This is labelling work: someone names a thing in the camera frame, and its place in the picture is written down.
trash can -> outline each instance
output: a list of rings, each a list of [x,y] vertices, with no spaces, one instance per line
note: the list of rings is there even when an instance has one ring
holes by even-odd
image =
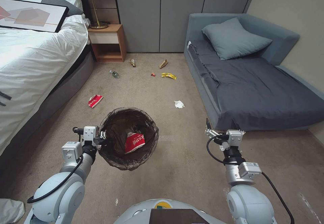
[[[159,129],[151,117],[138,108],[117,108],[102,121],[100,131],[106,131],[99,154],[109,165],[120,170],[134,170],[153,154],[159,139]],[[143,134],[145,144],[125,154],[127,133]]]

bed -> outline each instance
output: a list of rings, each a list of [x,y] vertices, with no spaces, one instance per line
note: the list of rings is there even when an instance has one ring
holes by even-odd
[[[248,31],[271,38],[273,47],[220,60],[201,29],[235,16]],[[234,120],[245,131],[304,129],[324,120],[321,95],[279,66],[298,38],[247,14],[190,15],[185,57],[214,128],[227,130]]]
[[[73,15],[58,33],[0,28],[0,91],[12,97],[0,98],[0,154],[26,141],[88,79],[87,26],[85,15]]]

red snack box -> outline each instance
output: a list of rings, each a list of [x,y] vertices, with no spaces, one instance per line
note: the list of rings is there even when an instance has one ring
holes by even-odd
[[[90,108],[94,108],[100,101],[101,99],[103,98],[103,96],[101,95],[93,95],[90,99],[89,99],[89,102],[88,102],[88,106]]]
[[[125,154],[135,151],[145,145],[144,135],[129,132],[125,143]]]

sofa armrest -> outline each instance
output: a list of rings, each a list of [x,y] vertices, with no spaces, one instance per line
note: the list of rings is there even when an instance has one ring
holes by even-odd
[[[272,39],[272,43],[260,52],[260,56],[273,65],[281,64],[300,37],[288,29],[248,14],[194,13],[189,15],[185,50],[188,41],[204,39],[201,30],[205,26],[222,23],[234,17],[250,33]]]

yellow label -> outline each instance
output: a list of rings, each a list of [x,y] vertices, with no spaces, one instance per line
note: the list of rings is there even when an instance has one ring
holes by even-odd
[[[157,203],[154,209],[164,209],[164,208],[172,208],[167,202],[161,201]]]

